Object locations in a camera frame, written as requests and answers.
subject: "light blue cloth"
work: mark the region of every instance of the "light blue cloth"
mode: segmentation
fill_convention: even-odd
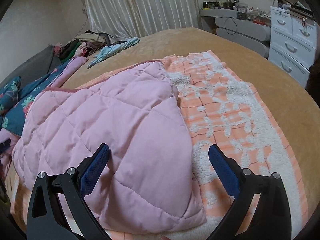
[[[138,37],[134,37],[130,40],[127,40],[125,43],[112,45],[110,47],[104,47],[100,50],[100,53],[97,55],[97,58],[90,62],[88,68],[96,65],[97,63],[106,60],[107,58],[119,53],[122,50],[125,50],[133,45],[136,45],[140,39]]]

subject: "clutter on shelf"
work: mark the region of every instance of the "clutter on shelf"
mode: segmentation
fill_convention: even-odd
[[[303,17],[307,17],[307,18],[310,18],[311,20],[314,20],[313,12],[311,10],[309,10],[308,8],[306,8],[299,1],[297,1],[295,3],[291,3],[287,0],[274,0],[273,6],[275,5],[276,1],[278,1],[278,6],[277,6],[278,8],[281,8],[283,10],[289,10],[294,13],[298,13],[298,14],[302,15]]]
[[[249,8],[245,3],[240,3],[239,0],[221,1],[206,1],[203,3],[202,10],[209,9],[224,9],[237,11],[237,18],[240,20],[248,20],[257,24],[271,26],[271,18],[267,13],[259,8]]]

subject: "white curtain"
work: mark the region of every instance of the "white curtain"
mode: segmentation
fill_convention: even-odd
[[[85,0],[91,30],[113,37],[199,27],[197,0]]]

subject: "white fluffy fabric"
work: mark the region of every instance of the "white fluffy fabric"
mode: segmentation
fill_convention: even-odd
[[[179,57],[178,61],[184,61],[185,57]],[[257,160],[259,162],[264,161],[264,152],[263,148],[266,146],[271,146],[272,152],[268,156],[267,160],[271,164],[268,169],[261,168],[260,174],[270,176],[273,172],[278,172],[281,175],[281,178],[284,183],[284,187],[286,189],[290,212],[291,212],[291,220],[292,220],[292,238],[294,238],[301,230],[302,225],[302,214],[300,208],[300,199],[298,186],[295,179],[294,171],[292,169],[292,164],[289,160],[289,156],[287,151],[284,149],[282,145],[281,139],[276,132],[275,128],[270,124],[270,121],[267,117],[266,112],[263,110],[262,106],[256,100],[254,93],[250,88],[250,84],[238,81],[234,76],[232,76],[228,70],[216,60],[211,53],[206,52],[199,55],[199,57],[195,56],[193,60],[194,66],[193,68],[198,68],[203,65],[208,64],[208,62],[213,65],[211,70],[207,71],[206,80],[210,80],[210,78],[215,73],[220,73],[223,77],[228,77],[228,83],[218,82],[214,85],[210,84],[206,80],[203,80],[203,86],[193,86],[191,85],[190,78],[188,75],[184,75],[183,73],[169,73],[169,76],[172,80],[172,83],[178,87],[179,92],[182,93],[183,96],[188,95],[190,88],[195,92],[196,97],[200,97],[199,89],[206,88],[210,94],[214,98],[216,102],[221,103],[221,107],[219,112],[225,113],[227,111],[226,103],[232,102],[233,109],[239,109],[239,104],[246,104],[250,107],[251,116],[247,116],[245,113],[241,116],[242,120],[235,123],[230,123],[227,118],[222,116],[221,120],[224,122],[225,128],[225,136],[230,136],[231,134],[231,126],[238,125],[243,123],[245,125],[245,131],[251,130],[251,122],[254,124],[253,132],[255,136],[248,136],[246,140],[253,144],[251,147],[242,147],[241,140],[232,140],[231,144],[234,146],[235,153],[242,151],[243,156],[241,159],[241,163],[239,165],[242,168],[246,168],[250,165],[248,152],[251,150],[258,150]],[[219,98],[215,97],[213,87],[221,86],[227,88],[227,98],[228,101],[221,101]],[[203,107],[198,107],[198,111],[204,111]],[[205,117],[205,127],[199,127],[197,125],[193,125],[189,129],[192,132],[198,132],[201,128],[208,128],[207,137],[209,138],[213,134],[213,128],[215,127],[211,120],[208,117]],[[211,182],[213,179],[216,179],[217,174],[210,169],[211,164],[208,158],[208,152],[202,151],[203,145],[211,145],[211,141],[202,140],[193,146],[193,172],[199,182],[200,185]],[[206,193],[205,196],[207,198],[207,204],[212,205],[216,201],[218,201],[218,197],[215,194]],[[175,233],[163,233],[162,236],[166,236],[171,240],[206,240],[207,237],[214,231],[218,223],[221,221],[222,217],[207,217],[207,222],[201,226],[196,228],[192,228],[182,232]],[[134,235],[134,239],[143,239],[143,240],[158,240],[162,239],[160,235]]]

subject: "teal floral fabric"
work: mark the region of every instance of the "teal floral fabric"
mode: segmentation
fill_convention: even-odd
[[[26,85],[22,90],[20,90],[18,93],[19,101],[4,116],[2,120],[2,127],[18,136],[21,136],[27,113],[36,96],[62,73],[69,62],[70,60],[55,68],[51,73],[48,73],[47,75]]]
[[[0,89],[0,116],[8,112],[18,102],[21,78],[17,76]]]

